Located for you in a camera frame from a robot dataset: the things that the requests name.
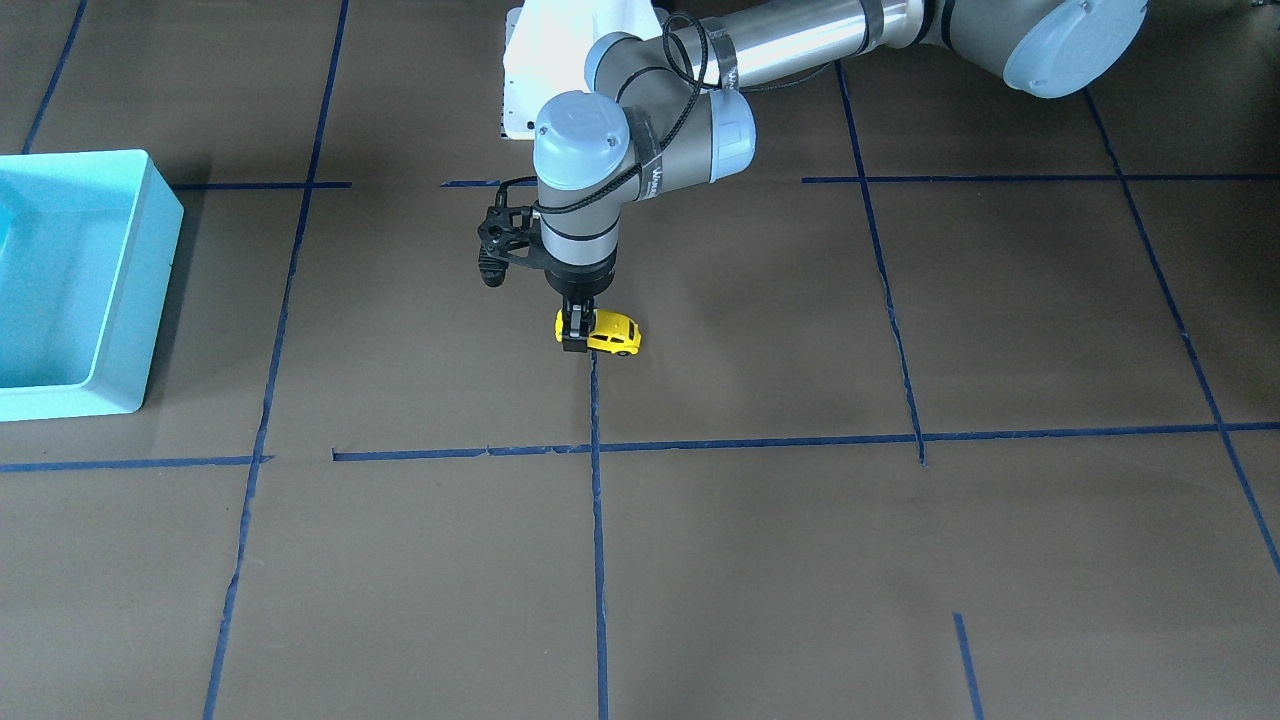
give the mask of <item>light blue bin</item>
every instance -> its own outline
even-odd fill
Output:
[[[142,406],[180,224],[142,150],[0,156],[0,421]]]

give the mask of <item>yellow toy car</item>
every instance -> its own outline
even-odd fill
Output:
[[[556,313],[556,342],[563,342],[564,311]],[[595,310],[586,346],[620,357],[640,352],[640,328],[622,313]]]

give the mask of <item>light blue joint cap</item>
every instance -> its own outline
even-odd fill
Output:
[[[741,173],[755,158],[755,118],[746,97],[736,90],[713,90],[712,179]]]
[[[1147,17],[1147,0],[1068,0],[1023,37],[1005,64],[1009,87],[1062,97],[1120,59]]]
[[[622,108],[596,92],[571,90],[538,113],[534,169],[556,190],[584,190],[618,169],[631,132]]]
[[[586,65],[582,68],[582,78],[586,79],[588,90],[595,92],[595,73],[600,69],[600,61],[604,60],[604,55],[614,45],[627,38],[640,40],[628,32],[618,31],[605,35],[604,37],[596,40],[595,45],[591,45],[591,50],[586,54]]]

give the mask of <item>gray floor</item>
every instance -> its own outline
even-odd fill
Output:
[[[755,96],[593,364],[448,187],[509,4],[0,4],[0,152],[187,210],[145,407],[0,425],[0,717],[1280,716],[1275,12]]]

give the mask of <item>robotic arm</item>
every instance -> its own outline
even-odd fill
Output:
[[[881,45],[941,45],[1016,90],[1060,97],[1133,41],[1146,0],[772,0],[724,18],[677,13],[658,37],[611,33],[585,65],[590,92],[547,102],[535,177],[503,183],[479,228],[480,273],[540,269],[562,297],[562,343],[586,351],[595,296],[613,281],[622,206],[746,169],[755,123],[744,94]],[[672,22],[689,27],[672,29]],[[508,188],[538,183],[532,206]]]

